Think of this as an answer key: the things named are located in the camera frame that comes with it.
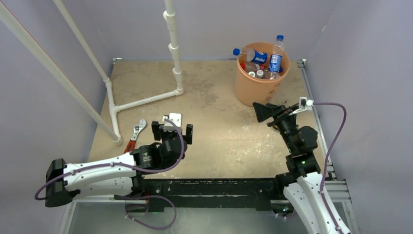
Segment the small blue Pepsi bottle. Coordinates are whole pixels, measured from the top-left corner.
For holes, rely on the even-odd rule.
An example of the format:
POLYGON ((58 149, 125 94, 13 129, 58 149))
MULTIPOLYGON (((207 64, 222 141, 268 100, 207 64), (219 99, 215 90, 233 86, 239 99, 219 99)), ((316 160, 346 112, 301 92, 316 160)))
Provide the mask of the small blue Pepsi bottle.
POLYGON ((284 35, 277 35, 276 42, 272 47, 272 52, 269 57, 269 64, 267 69, 266 79, 273 80, 280 77, 282 55, 281 52, 284 51, 284 35))

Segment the clear white cap bottle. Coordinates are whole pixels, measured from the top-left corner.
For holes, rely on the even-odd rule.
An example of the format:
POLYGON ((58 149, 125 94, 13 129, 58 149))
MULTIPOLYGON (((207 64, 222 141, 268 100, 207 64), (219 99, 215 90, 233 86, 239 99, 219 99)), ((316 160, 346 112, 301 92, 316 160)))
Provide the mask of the clear white cap bottle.
POLYGON ((257 78, 264 78, 265 77, 265 72, 263 71, 263 70, 257 70, 256 72, 255 72, 255 74, 256 74, 256 77, 257 78))

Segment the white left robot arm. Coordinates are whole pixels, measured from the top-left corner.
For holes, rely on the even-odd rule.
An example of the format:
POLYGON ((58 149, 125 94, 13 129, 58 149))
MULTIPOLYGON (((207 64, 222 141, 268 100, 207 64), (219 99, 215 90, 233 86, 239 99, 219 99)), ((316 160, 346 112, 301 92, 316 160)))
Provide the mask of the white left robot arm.
POLYGON ((132 149, 122 155, 89 163, 66 163, 59 158, 51 162, 46 183, 35 193, 46 207, 59 207, 73 200, 97 195, 130 196, 145 194, 143 175, 169 171, 184 159, 192 144, 193 125, 181 125, 171 119, 151 124, 155 142, 132 149))

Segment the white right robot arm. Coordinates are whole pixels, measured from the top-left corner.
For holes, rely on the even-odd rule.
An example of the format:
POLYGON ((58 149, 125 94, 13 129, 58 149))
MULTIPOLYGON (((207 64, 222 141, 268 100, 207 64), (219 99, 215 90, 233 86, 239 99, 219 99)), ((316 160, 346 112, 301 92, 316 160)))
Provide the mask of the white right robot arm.
POLYGON ((318 147, 318 132, 310 126, 298 127, 297 115, 312 110, 315 105, 329 105, 329 102, 315 102, 300 98, 293 106, 253 103, 258 122, 270 117, 268 127, 275 128, 282 136, 289 155, 286 174, 276 176, 274 194, 286 198, 310 234, 349 234, 350 228, 340 217, 325 188, 327 170, 321 170, 315 159, 318 147))

